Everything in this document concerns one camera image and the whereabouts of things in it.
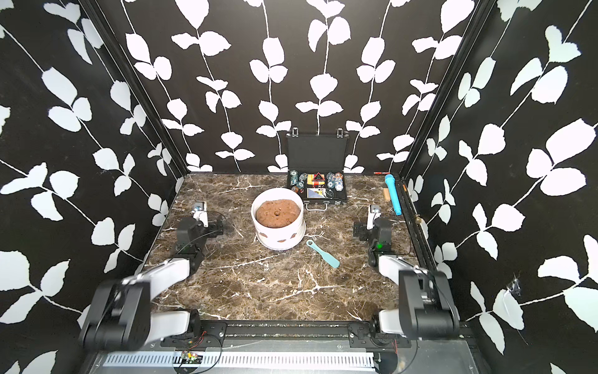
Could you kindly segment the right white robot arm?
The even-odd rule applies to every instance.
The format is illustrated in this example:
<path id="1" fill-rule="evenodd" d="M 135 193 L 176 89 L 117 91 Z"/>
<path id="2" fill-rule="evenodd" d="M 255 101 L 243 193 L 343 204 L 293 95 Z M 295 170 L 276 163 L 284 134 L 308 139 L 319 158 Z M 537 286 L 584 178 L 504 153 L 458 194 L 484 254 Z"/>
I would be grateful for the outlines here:
<path id="1" fill-rule="evenodd" d="M 399 287 L 398 307 L 373 318 L 374 331 L 408 339 L 445 339 L 459 335 L 457 312 L 446 274 L 411 265 L 392 251 L 392 222 L 378 205 L 367 221 L 354 223 L 353 235 L 368 244 L 368 264 Z"/>

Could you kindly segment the white ceramic flower pot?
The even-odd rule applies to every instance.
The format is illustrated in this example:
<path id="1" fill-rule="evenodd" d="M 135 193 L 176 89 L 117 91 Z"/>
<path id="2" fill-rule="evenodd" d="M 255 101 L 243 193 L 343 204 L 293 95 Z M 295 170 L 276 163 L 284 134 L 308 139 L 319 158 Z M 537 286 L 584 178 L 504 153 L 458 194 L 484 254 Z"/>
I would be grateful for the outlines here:
<path id="1" fill-rule="evenodd" d="M 252 202 L 256 238 L 268 249 L 285 251 L 305 236 L 306 223 L 300 196 L 285 188 L 268 189 Z"/>

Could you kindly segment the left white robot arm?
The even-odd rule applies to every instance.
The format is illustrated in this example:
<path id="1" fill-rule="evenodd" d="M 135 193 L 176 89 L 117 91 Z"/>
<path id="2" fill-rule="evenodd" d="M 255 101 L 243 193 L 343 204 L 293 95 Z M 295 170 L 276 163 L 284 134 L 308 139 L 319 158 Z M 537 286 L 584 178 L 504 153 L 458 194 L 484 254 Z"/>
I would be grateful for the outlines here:
<path id="1" fill-rule="evenodd" d="M 179 221 L 171 258 L 137 275 L 106 280 L 96 289 L 79 335 L 90 352 L 137 351 L 155 341 L 195 344 L 205 333 L 190 309 L 154 313 L 152 301 L 193 276 L 205 259 L 206 242 L 224 234 L 224 215 L 203 209 Z"/>

